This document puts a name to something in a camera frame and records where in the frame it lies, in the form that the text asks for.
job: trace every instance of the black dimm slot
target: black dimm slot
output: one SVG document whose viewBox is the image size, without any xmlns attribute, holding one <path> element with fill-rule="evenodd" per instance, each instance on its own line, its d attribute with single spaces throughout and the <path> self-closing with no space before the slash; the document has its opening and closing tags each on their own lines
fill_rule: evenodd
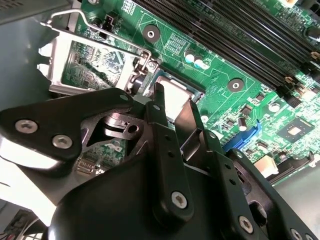
<svg viewBox="0 0 320 240">
<path fill-rule="evenodd" d="M 217 0 L 210 0 L 212 4 L 215 4 Z M 247 14 L 262 27 L 276 34 L 279 38 L 282 38 L 288 45 L 292 45 L 297 52 L 310 56 L 311 52 L 316 52 L 317 48 L 310 42 L 306 41 L 302 36 L 298 35 L 293 29 L 287 26 L 285 23 L 272 16 L 269 12 L 264 10 L 253 1 L 248 0 L 221 0 L 229 1 L 233 5 L 237 6 L 241 10 L 241 14 Z"/>
<path fill-rule="evenodd" d="M 228 19 L 234 26 L 241 29 L 243 32 L 251 36 L 268 49 L 272 50 L 275 54 L 287 61 L 296 68 L 300 68 L 301 64 L 308 61 L 306 55 L 302 55 L 291 47 L 287 42 L 281 38 L 276 37 L 271 32 L 267 31 L 264 27 L 261 27 L 251 18 L 245 14 L 239 14 L 238 8 L 230 4 L 228 1 L 216 1 L 215 5 L 207 5 L 205 0 L 200 1 L 208 9 Z"/>
<path fill-rule="evenodd" d="M 273 61 L 265 57 L 263 54 L 258 52 L 252 46 L 245 44 L 229 31 L 225 30 L 222 26 L 212 21 L 211 19 L 206 18 L 203 14 L 192 8 L 188 4 L 184 4 L 181 0 L 175 0 L 175 6 L 170 3 L 168 0 L 156 0 L 161 3 L 163 6 L 167 7 L 169 10 L 180 15 L 180 17 L 192 23 L 194 26 L 199 28 L 202 31 L 205 31 L 207 34 L 218 39 L 220 42 L 232 47 L 235 51 L 240 53 L 243 56 L 246 56 L 248 60 L 256 64 L 262 71 L 266 71 L 272 77 L 276 78 L 278 83 L 283 83 L 285 77 L 290 74 L 284 69 L 276 65 Z"/>
<path fill-rule="evenodd" d="M 176 21 L 176 16 L 171 16 L 170 14 L 166 13 L 168 12 L 167 9 L 163 11 L 163 9 L 160 9 L 159 4 L 155 3 L 150 4 L 146 3 L 144 0 L 132 0 L 136 4 L 140 5 L 150 13 L 154 14 L 155 16 L 163 19 L 176 29 L 180 30 L 182 33 L 190 36 L 194 40 L 196 40 L 198 43 L 202 44 L 206 48 L 208 48 L 210 51 L 215 52 L 216 54 L 223 57 L 225 60 L 230 62 L 231 64 L 235 65 L 239 69 L 243 70 L 253 78 L 257 79 L 273 91 L 277 89 L 277 87 L 280 86 L 278 83 L 272 83 L 269 81 L 269 77 L 264 73 L 261 72 L 260 69 L 256 68 L 255 65 L 248 62 L 243 56 L 238 55 L 235 53 L 232 49 L 224 46 L 223 44 L 219 42 L 210 41 L 210 39 L 203 39 L 202 37 L 198 36 L 196 32 L 193 31 L 192 28 L 187 28 L 181 23 L 178 23 Z"/>
</svg>

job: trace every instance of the chip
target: chip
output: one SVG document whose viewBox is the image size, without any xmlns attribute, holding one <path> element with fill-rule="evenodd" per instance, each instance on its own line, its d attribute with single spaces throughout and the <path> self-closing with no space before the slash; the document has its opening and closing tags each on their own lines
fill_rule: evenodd
<svg viewBox="0 0 320 240">
<path fill-rule="evenodd" d="M 259 100 L 259 101 L 262 101 L 263 99 L 265 99 L 265 95 L 262 94 L 262 93 L 259 93 L 259 95 L 256 96 L 256 99 Z"/>
<path fill-rule="evenodd" d="M 240 111 L 242 114 L 244 115 L 250 115 L 250 113 L 252 112 L 252 107 L 249 105 L 245 105 L 244 108 L 242 108 L 242 110 Z"/>
<path fill-rule="evenodd" d="M 278 131 L 277 135 L 293 144 L 313 129 L 315 129 L 314 126 L 302 118 L 297 117 Z"/>
</svg>

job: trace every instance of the green circuit board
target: green circuit board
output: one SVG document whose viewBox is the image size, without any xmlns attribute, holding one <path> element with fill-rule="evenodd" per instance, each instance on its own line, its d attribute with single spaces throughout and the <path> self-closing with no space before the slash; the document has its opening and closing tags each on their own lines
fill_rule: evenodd
<svg viewBox="0 0 320 240">
<path fill-rule="evenodd" d="M 207 9 L 199 6 L 197 0 L 187 0 L 187 2 L 195 8 L 199 8 L 204 14 L 210 15 L 222 26 L 228 27 L 229 23 L 226 19 L 209 14 Z M 297 7 L 284 8 L 277 0 L 254 0 L 254 2 L 263 5 L 301 35 L 303 35 L 304 27 L 317 25 L 316 21 Z M 286 152 L 288 157 L 295 159 L 306 157 L 310 151 L 319 152 L 320 94 L 311 100 L 303 100 L 297 108 L 292 108 L 268 87 L 130 0 L 101 0 L 97 5 L 83 0 L 81 8 L 90 20 L 103 19 L 106 14 L 111 16 L 114 18 L 113 33 L 151 50 L 152 54 L 161 60 L 162 66 L 204 88 L 205 97 L 198 103 L 198 109 L 202 116 L 208 116 L 209 120 L 205 123 L 205 127 L 218 133 L 222 145 L 239 132 L 237 119 L 243 116 L 246 117 L 248 129 L 256 126 L 257 120 L 262 124 L 262 131 L 259 135 L 242 149 L 243 152 L 250 151 L 247 156 L 253 163 L 266 154 L 272 155 L 276 163 L 279 164 L 282 160 L 277 157 L 277 154 L 280 152 Z M 161 32 L 160 40 L 154 44 L 143 38 L 142 31 L 147 25 L 156 25 Z M 104 41 L 132 52 L 135 51 L 117 39 L 104 40 L 98 33 L 88 29 L 81 19 L 78 20 L 75 31 L 77 34 Z M 259 43 L 252 41 L 241 32 L 231 28 L 230 31 L 272 58 L 272 53 Z M 184 52 L 188 49 L 192 49 L 197 55 L 202 56 L 203 62 L 208 66 L 206 70 L 186 63 Z M 273 59 L 275 63 L 282 64 L 276 56 Z M 101 52 L 90 46 L 74 42 L 64 69 L 62 82 L 71 86 L 97 90 L 114 87 L 123 66 L 124 56 L 122 53 Z M 300 72 L 295 72 L 295 74 L 307 89 L 317 87 L 311 78 Z M 244 81 L 243 90 L 237 93 L 227 89 L 228 82 L 235 78 Z M 264 98 L 257 100 L 256 97 L 260 94 Z M 276 113 L 269 110 L 270 104 L 273 103 L 280 105 L 280 110 Z M 245 106 L 252 108 L 251 113 L 246 116 L 241 112 Z M 304 134 L 294 143 L 279 135 L 281 129 L 299 119 L 311 126 L 310 132 Z M 258 147 L 257 142 L 264 143 L 266 149 Z M 103 146 L 103 148 L 106 151 L 105 154 L 109 155 L 108 146 Z"/>
</svg>

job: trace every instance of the surface mount component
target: surface mount component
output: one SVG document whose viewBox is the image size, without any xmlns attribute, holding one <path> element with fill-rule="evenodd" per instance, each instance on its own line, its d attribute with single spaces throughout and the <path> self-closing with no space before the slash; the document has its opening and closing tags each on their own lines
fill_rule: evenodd
<svg viewBox="0 0 320 240">
<path fill-rule="evenodd" d="M 300 117 L 295 118 L 289 124 L 284 126 L 280 131 L 277 132 L 277 135 L 284 138 L 290 143 L 295 143 L 300 140 L 302 137 L 310 133 L 314 126 L 306 122 Z"/>
</svg>

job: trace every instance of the screw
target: screw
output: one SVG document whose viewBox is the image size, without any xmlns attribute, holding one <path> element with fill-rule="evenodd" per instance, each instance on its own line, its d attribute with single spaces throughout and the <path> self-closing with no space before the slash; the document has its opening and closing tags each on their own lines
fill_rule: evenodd
<svg viewBox="0 0 320 240">
<path fill-rule="evenodd" d="M 99 3 L 99 0 L 88 0 L 88 2 L 92 5 L 96 5 Z"/>
<path fill-rule="evenodd" d="M 128 100 L 129 100 L 129 98 L 128 98 L 126 95 L 120 95 L 120 98 L 122 98 L 122 99 L 125 100 L 125 101 L 128 101 Z"/>
<path fill-rule="evenodd" d="M 38 124 L 32 120 L 19 120 L 15 123 L 15 129 L 23 134 L 33 134 L 38 130 Z"/>
<path fill-rule="evenodd" d="M 294 228 L 291 228 L 291 233 L 296 240 L 303 240 L 300 233 L 298 233 Z"/>
<path fill-rule="evenodd" d="M 73 142 L 72 139 L 66 135 L 57 135 L 52 139 L 52 144 L 58 149 L 69 149 Z"/>
<path fill-rule="evenodd" d="M 240 226 L 245 230 L 248 234 L 252 234 L 254 232 L 254 227 L 252 226 L 251 222 L 245 216 L 239 217 Z"/>
<path fill-rule="evenodd" d="M 157 64 L 154 61 L 149 61 L 147 66 L 149 70 L 155 70 L 157 67 Z"/>
<path fill-rule="evenodd" d="M 186 197 L 179 191 L 174 191 L 171 194 L 171 200 L 174 205 L 176 205 L 180 209 L 185 209 L 187 207 L 187 199 Z"/>
<path fill-rule="evenodd" d="M 241 159 L 242 159 L 242 157 L 243 157 L 243 156 L 242 156 L 241 152 L 236 151 L 236 152 L 235 152 L 235 154 L 236 154 L 239 158 L 241 158 Z"/>
<path fill-rule="evenodd" d="M 212 137 L 213 139 L 216 138 L 216 135 L 213 132 L 209 132 L 210 137 Z"/>
<path fill-rule="evenodd" d="M 153 105 L 153 107 L 154 107 L 155 109 L 157 109 L 158 111 L 160 110 L 160 107 L 159 107 L 158 105 Z"/>
<path fill-rule="evenodd" d="M 309 234 L 306 234 L 305 237 L 306 237 L 306 240 L 314 240 Z"/>
</svg>

